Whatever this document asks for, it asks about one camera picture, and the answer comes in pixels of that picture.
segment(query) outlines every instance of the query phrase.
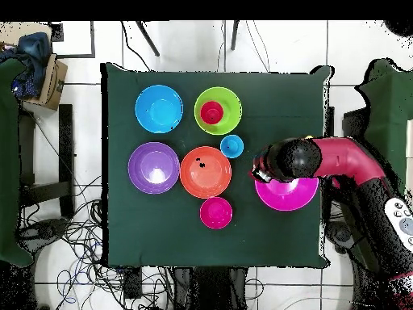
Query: blue bowl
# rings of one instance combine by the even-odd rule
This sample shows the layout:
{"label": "blue bowl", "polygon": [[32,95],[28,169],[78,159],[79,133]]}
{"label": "blue bowl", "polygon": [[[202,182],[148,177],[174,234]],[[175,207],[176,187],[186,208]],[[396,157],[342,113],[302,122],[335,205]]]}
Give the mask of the blue bowl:
{"label": "blue bowl", "polygon": [[237,158],[244,151],[244,142],[235,134],[221,140],[221,152],[227,158]]}
{"label": "blue bowl", "polygon": [[155,85],[144,89],[138,96],[135,114],[143,128],[151,133],[172,131],[181,121],[184,107],[175,90]]}

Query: tiled floor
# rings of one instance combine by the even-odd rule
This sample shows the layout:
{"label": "tiled floor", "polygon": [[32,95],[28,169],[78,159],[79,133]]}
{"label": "tiled floor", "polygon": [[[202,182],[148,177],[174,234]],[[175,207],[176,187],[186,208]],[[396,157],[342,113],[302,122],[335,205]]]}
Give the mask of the tiled floor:
{"label": "tiled floor", "polygon": [[[161,53],[155,57],[134,22],[125,22],[128,42],[156,71],[216,71],[223,72],[223,49],[217,67],[218,52],[223,35],[221,21],[170,21],[151,22],[147,31]],[[353,87],[363,80],[372,59],[390,57],[404,69],[413,67],[413,45],[408,39],[387,31],[381,21],[256,21],[269,55],[269,68],[280,73],[308,73],[318,65],[331,65],[335,74],[331,79],[330,105],[336,108],[335,135],[342,136],[340,120],[346,111],[365,105],[363,98]],[[85,27],[81,24],[83,39]],[[265,50],[252,21],[249,30],[263,61]],[[245,21],[239,25],[236,50],[230,49],[232,21],[227,21],[226,71],[264,72],[265,68],[254,49]],[[120,22],[94,22],[95,58],[69,58],[66,85],[61,102],[73,104],[75,135],[75,176],[79,185],[93,181],[102,173],[101,161],[101,94],[99,63],[113,62],[131,70],[146,70],[144,64],[127,49]],[[61,47],[67,53],[67,47]],[[58,149],[58,113],[37,106],[26,105],[35,112],[48,139]],[[53,182],[58,177],[58,157],[38,129],[35,133],[35,175],[38,183]],[[88,200],[101,194],[101,179],[86,189]],[[77,205],[82,203],[77,197]],[[27,214],[35,208],[29,208]],[[58,217],[58,202],[47,201],[35,219]],[[348,310],[353,293],[353,273],[347,256],[335,252],[326,242],[325,255],[331,265],[324,270],[261,267],[258,279],[265,289],[257,300],[248,301],[248,310]],[[64,275],[57,282],[57,275],[67,270],[76,260],[73,251],[58,241],[46,247],[37,264],[36,293],[41,303],[55,308],[61,301],[58,288],[63,289],[67,279]],[[155,274],[154,268],[145,268],[146,275]],[[255,268],[248,277],[255,277]],[[145,288],[153,291],[151,279]],[[76,285],[78,301],[64,304],[60,310],[79,310],[93,290],[92,284]],[[256,288],[252,283],[246,287],[247,298],[254,297]],[[145,300],[136,301],[134,308]],[[159,306],[165,306],[166,296],[160,294]],[[86,301],[83,310],[122,310],[112,295],[96,290]]]}

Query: orange bowl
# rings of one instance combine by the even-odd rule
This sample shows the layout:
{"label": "orange bowl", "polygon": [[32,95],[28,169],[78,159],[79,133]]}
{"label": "orange bowl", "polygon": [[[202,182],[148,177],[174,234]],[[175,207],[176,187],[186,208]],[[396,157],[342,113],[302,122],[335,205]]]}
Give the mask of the orange bowl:
{"label": "orange bowl", "polygon": [[231,181],[231,164],[218,149],[201,146],[182,160],[180,178],[191,195],[209,199],[227,188]]}

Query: small red bowl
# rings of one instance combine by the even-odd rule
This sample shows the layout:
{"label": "small red bowl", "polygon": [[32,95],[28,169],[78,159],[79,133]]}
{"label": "small red bowl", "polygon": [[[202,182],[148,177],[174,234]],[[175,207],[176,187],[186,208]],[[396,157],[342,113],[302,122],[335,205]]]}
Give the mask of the small red bowl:
{"label": "small red bowl", "polygon": [[201,107],[201,119],[205,124],[217,124],[223,118],[223,108],[216,101],[208,101]]}

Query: plastic bowl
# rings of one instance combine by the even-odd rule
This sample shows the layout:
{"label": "plastic bowl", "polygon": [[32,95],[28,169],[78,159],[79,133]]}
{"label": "plastic bowl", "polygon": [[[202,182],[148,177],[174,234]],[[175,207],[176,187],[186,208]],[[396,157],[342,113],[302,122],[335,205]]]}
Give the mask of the plastic bowl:
{"label": "plastic bowl", "polygon": [[202,204],[199,217],[208,228],[224,228],[232,219],[231,204],[221,197],[211,197]]}
{"label": "plastic bowl", "polygon": [[135,105],[138,122],[151,133],[172,131],[181,121],[181,98],[168,86],[155,85],[144,89]]}
{"label": "plastic bowl", "polygon": [[218,196],[231,181],[231,164],[221,151],[201,146],[190,151],[181,163],[181,183],[200,199]]}
{"label": "plastic bowl", "polygon": [[208,101],[201,107],[201,119],[205,124],[217,124],[223,118],[223,108],[216,101]]}
{"label": "plastic bowl", "polygon": [[237,158],[244,151],[244,142],[237,135],[231,134],[221,140],[220,148],[225,157]]}
{"label": "plastic bowl", "polygon": [[147,194],[168,191],[179,177],[177,154],[162,143],[146,143],[139,146],[129,158],[127,172],[131,182]]}
{"label": "plastic bowl", "polygon": [[278,211],[295,211],[306,206],[319,186],[318,178],[297,178],[289,183],[273,179],[270,183],[255,181],[258,196],[267,206]]}
{"label": "plastic bowl", "polygon": [[[214,101],[223,108],[223,118],[217,124],[207,124],[201,118],[201,108],[204,103]],[[194,106],[195,120],[205,132],[221,136],[232,131],[241,120],[242,106],[236,94],[220,86],[209,88],[201,93]]]}

